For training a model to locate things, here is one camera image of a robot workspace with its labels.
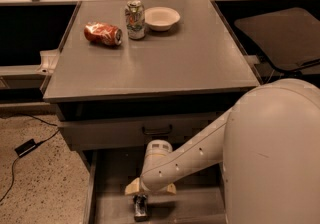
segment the speckled floor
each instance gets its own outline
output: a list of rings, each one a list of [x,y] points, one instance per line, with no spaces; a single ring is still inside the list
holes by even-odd
[[[57,130],[28,116],[9,117],[0,108],[0,199],[11,185],[15,148],[34,138],[49,138]],[[36,115],[57,123],[54,115]],[[0,202],[0,223],[82,223],[89,173],[60,133],[16,161],[14,184]]]

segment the soda can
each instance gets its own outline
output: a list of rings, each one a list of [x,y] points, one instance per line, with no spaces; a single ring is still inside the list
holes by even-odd
[[[113,46],[121,44],[122,31],[117,26],[92,22],[85,26],[84,35],[90,42]]]
[[[140,39],[145,36],[144,6],[141,1],[129,1],[125,8],[128,36]]]

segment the gray tabletop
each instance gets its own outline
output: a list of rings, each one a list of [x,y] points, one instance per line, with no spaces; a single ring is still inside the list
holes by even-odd
[[[168,32],[127,36],[126,1],[83,2],[56,70],[46,102],[214,93],[259,85],[209,0],[144,0],[145,8],[177,10]],[[108,47],[84,37],[87,22],[107,22],[123,31],[122,44]]]

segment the white robotic arm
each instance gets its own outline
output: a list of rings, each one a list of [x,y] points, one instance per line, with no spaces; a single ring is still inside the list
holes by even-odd
[[[320,223],[320,90],[279,80],[245,94],[174,152],[150,142],[126,194],[175,193],[172,182],[220,162],[227,223]]]

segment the drawer front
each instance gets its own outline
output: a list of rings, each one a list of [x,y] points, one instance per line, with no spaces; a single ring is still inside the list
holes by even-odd
[[[184,143],[219,113],[154,116],[129,119],[61,122],[60,131],[71,150],[143,146],[152,139]]]

